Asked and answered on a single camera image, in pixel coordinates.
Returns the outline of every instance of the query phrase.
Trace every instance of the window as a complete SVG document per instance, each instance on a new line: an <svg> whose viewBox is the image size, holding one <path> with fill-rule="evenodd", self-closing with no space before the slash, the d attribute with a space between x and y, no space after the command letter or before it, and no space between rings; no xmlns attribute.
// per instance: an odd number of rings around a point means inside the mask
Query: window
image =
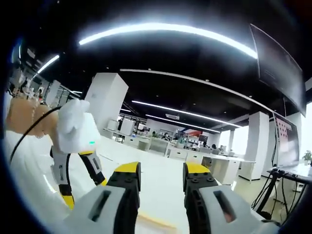
<svg viewBox="0 0 312 234"><path fill-rule="evenodd" d="M224 131L224 132L221 132L221 135L220 135L219 146L224 145L226 146L227 150L229 148L230 132L231 132L230 130Z"/></svg>
<svg viewBox="0 0 312 234"><path fill-rule="evenodd" d="M307 105L306 117L302 117L302 132L301 132L301 152L300 158L303 157L307 150L312 151L312 102Z"/></svg>
<svg viewBox="0 0 312 234"><path fill-rule="evenodd" d="M234 132L232 150L234 153L244 155L247 149L249 126L236 128Z"/></svg>

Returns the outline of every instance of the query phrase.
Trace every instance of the black ceiling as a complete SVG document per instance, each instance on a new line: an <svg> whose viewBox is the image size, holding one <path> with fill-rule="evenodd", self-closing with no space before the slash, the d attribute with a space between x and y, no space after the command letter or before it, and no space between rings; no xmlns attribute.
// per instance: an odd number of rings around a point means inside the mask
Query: black ceiling
<svg viewBox="0 0 312 234"><path fill-rule="evenodd" d="M231 120L262 110L259 106L211 86L172 76L120 72L143 69L190 76L222 85L285 113L282 96L257 80L256 60L218 41L178 32L140 32L114 35L79 47L78 41L114 27L163 22L207 29L254 49L249 24L275 38L312 77L309 64L309 20L303 3L287 1L50 1L30 19L22 59L31 48L36 59L60 59L41 75L64 86L86 91L97 72L118 72L129 85L125 104L134 114L165 117L167 111L133 104L132 100ZM286 102L288 113L294 112ZM180 115L180 121L214 127L218 123Z"/></svg>

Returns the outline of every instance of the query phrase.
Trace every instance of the white floor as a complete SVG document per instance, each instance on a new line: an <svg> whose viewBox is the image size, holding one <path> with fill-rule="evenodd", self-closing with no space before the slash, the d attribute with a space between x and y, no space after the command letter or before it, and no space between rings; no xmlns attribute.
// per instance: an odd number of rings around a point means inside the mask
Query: white floor
<svg viewBox="0 0 312 234"><path fill-rule="evenodd" d="M20 136L7 132L8 155ZM53 160L49 156L50 147L51 140L48 136L42 139L27 136L16 151L11 164L21 196L25 198L34 214L46 224L63 220L70 213L58 193L58 186L52 175L50 167ZM140 151L105 137L97 147L97 155L107 178L119 164L140 161L142 182L139 213L175 226L177 233L189 233L182 189L183 161ZM70 158L69 177L76 202L95 187L77 154L72 154ZM265 178L252 183L237 178L233 189L251 204L264 182ZM272 205L273 195L265 210L271 212ZM281 207L283 206L277 202L273 213L277 221L280 221Z"/></svg>

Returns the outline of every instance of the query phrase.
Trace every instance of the computer screen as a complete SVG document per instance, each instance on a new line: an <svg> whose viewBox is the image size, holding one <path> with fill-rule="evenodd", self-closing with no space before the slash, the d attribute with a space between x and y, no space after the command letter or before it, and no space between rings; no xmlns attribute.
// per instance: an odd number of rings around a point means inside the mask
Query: computer screen
<svg viewBox="0 0 312 234"><path fill-rule="evenodd" d="M306 89L301 68L268 34L252 24L251 31L258 54L260 81L279 90L305 116Z"/></svg>
<svg viewBox="0 0 312 234"><path fill-rule="evenodd" d="M293 166L299 163L299 139L295 124L280 116L275 116L278 137L277 166Z"/></svg>

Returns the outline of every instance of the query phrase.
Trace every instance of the potted plant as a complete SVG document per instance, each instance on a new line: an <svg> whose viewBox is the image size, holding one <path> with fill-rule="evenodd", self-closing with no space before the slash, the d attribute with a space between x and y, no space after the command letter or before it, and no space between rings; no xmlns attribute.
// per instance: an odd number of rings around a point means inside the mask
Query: potted plant
<svg viewBox="0 0 312 234"><path fill-rule="evenodd" d="M305 162L304 164L308 165L309 163L311 163L311 159L312 159L312 153L310 150L307 150L303 156L303 160Z"/></svg>

